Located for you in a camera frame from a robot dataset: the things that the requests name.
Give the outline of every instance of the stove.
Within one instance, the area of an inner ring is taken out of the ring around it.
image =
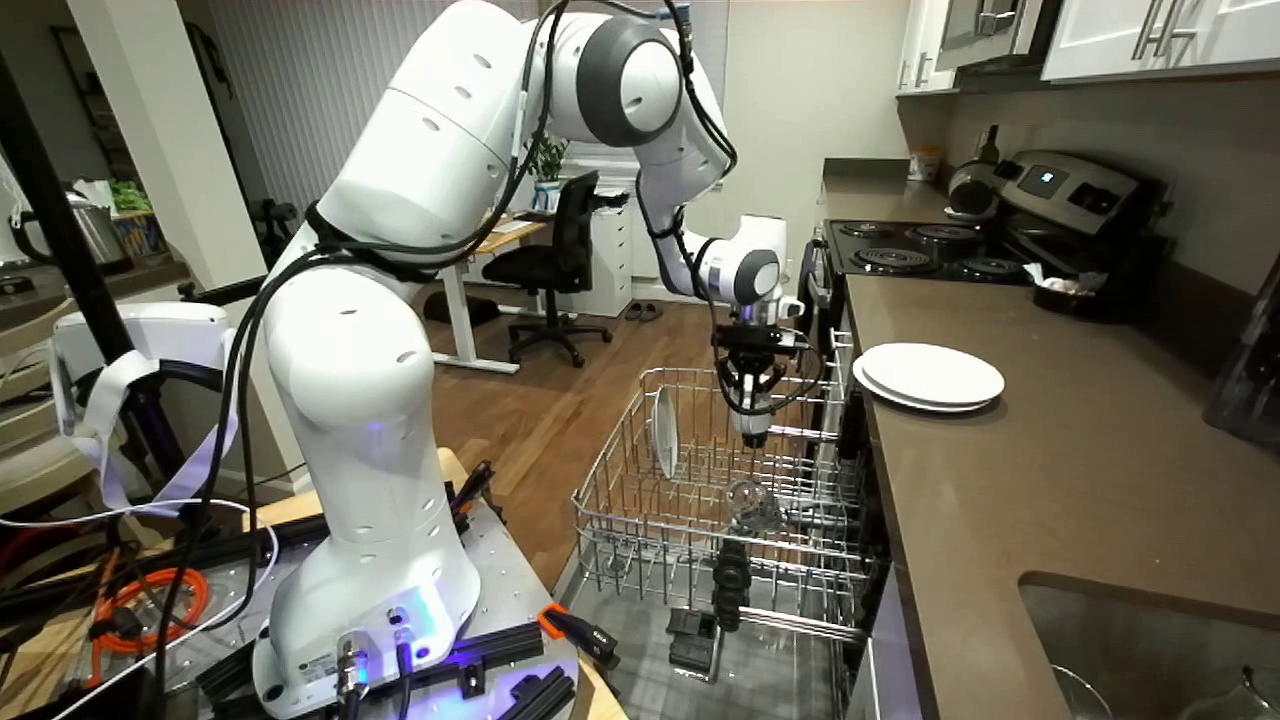
[[[840,278],[932,278],[963,283],[1024,283],[1024,266],[985,223],[828,223]]]

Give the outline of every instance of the kitchen cabinet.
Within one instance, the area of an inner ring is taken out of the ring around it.
[[[849,720],[919,720],[905,595],[896,571],[881,590],[878,623],[853,681]]]
[[[941,70],[946,24],[949,24],[949,0],[909,3],[909,34],[905,34],[899,71],[896,71],[899,95],[949,93],[957,83],[957,71]]]
[[[1280,60],[1280,0],[1063,0],[1045,82],[1220,75]]]

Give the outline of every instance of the stainless steel sink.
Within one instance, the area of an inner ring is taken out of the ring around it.
[[[1175,720],[1189,706],[1227,691],[1243,663],[1280,673],[1280,617],[1059,576],[1024,576],[1020,595],[1068,708],[1085,708],[1097,691],[1116,720]]]

